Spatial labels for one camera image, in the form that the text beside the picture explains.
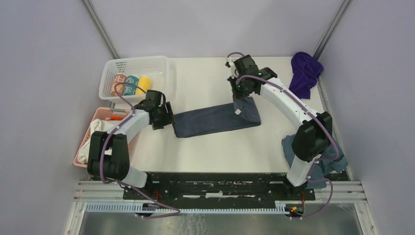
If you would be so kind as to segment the dark grey towel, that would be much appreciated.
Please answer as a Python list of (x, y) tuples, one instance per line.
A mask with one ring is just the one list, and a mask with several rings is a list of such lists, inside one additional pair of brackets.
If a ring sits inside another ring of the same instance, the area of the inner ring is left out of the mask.
[(234, 131), (261, 125), (252, 97), (176, 114), (173, 129), (178, 138)]

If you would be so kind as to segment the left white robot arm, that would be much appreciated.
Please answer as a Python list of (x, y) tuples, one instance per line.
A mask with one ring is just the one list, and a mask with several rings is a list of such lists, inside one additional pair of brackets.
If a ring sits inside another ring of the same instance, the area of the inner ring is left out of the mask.
[(145, 127), (163, 129), (175, 123), (175, 119), (170, 102), (159, 91), (148, 90), (145, 99), (131, 108), (119, 124), (92, 133), (87, 171), (105, 184), (131, 185), (140, 198), (148, 199), (154, 193), (154, 186), (147, 182), (148, 173), (131, 166), (129, 143)]

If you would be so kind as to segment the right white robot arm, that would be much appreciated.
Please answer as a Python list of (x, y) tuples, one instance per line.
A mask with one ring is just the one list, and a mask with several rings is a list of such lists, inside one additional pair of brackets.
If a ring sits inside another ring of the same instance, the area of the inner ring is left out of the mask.
[(260, 69), (250, 55), (232, 52), (226, 57), (230, 69), (227, 79), (232, 97), (240, 100), (257, 94), (273, 104), (297, 129), (292, 142), (294, 159), (286, 175), (283, 195), (295, 200), (302, 194), (302, 185), (309, 180), (313, 163), (330, 146), (334, 146), (332, 117), (319, 113), (292, 93), (269, 67)]

